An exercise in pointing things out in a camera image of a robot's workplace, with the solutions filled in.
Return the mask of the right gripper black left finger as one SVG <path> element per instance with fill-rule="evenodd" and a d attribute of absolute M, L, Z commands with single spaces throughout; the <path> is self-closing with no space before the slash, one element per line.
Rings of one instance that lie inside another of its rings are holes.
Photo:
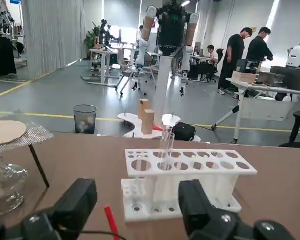
<path fill-rule="evenodd" d="M 98 201 L 94 179 L 77 179 L 54 206 L 26 216 L 19 224 L 0 223 L 0 240 L 76 240 Z"/>

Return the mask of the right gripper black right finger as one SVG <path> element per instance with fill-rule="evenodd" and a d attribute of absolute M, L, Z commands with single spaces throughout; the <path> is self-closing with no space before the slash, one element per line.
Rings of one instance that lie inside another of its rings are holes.
<path fill-rule="evenodd" d="M 245 224 L 237 213 L 216 208 L 199 180 L 179 183 L 178 203 L 190 240 L 293 240 L 280 223 L 259 220 Z"/>

